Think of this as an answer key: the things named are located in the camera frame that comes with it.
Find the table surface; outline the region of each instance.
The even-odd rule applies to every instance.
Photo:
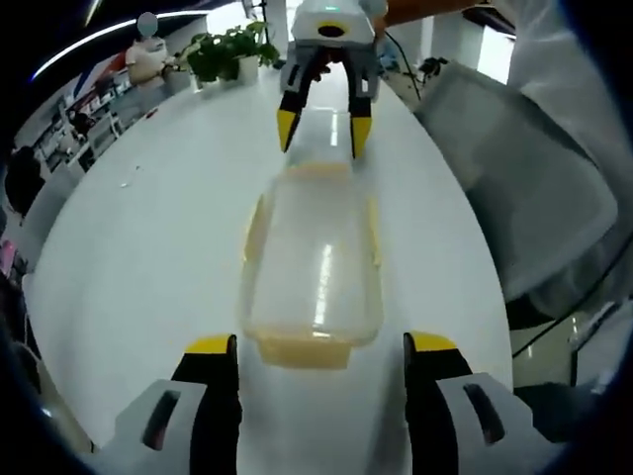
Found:
[[[402,334],[443,334],[475,372],[511,388],[509,331],[494,264],[439,150],[382,84],[354,176],[377,202],[385,321],[344,371],[264,366],[234,310],[255,203],[289,163],[349,160],[347,91],[334,68],[279,149],[278,74],[184,91],[89,170],[45,244],[29,309],[57,389],[97,444],[184,348],[238,334],[244,420],[239,473],[410,472]]]

